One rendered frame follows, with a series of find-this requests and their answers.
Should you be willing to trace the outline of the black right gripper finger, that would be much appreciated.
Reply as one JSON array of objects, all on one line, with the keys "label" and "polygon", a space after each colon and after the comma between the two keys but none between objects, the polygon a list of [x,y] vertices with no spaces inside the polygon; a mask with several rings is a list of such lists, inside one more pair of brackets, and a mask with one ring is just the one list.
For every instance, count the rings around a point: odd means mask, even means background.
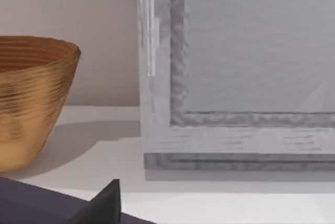
[{"label": "black right gripper finger", "polygon": [[120,180],[112,180],[69,220],[69,224],[119,224],[121,219]]}]

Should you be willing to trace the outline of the dark flat block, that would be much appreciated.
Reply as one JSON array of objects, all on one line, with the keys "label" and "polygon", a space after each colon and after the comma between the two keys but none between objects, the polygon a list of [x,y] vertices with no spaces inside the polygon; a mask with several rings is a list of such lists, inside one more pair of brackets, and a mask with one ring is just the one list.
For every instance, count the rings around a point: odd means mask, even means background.
[{"label": "dark flat block", "polygon": [[[0,177],[0,224],[69,224],[90,200]],[[119,224],[156,223],[121,210]]]}]

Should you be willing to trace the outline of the brown wooden bowl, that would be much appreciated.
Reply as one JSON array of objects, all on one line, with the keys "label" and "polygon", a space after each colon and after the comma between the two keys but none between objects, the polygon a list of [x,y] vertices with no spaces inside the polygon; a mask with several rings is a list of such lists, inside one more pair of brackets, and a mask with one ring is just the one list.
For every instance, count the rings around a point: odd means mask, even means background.
[{"label": "brown wooden bowl", "polygon": [[71,42],[0,36],[0,172],[43,149],[72,85],[81,51]]}]

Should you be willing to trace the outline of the grey cabinet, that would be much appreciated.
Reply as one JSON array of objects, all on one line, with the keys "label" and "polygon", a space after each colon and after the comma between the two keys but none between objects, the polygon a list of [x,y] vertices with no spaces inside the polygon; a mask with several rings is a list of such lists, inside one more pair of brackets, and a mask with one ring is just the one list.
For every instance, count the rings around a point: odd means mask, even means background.
[{"label": "grey cabinet", "polygon": [[147,171],[334,171],[335,0],[137,0]]}]

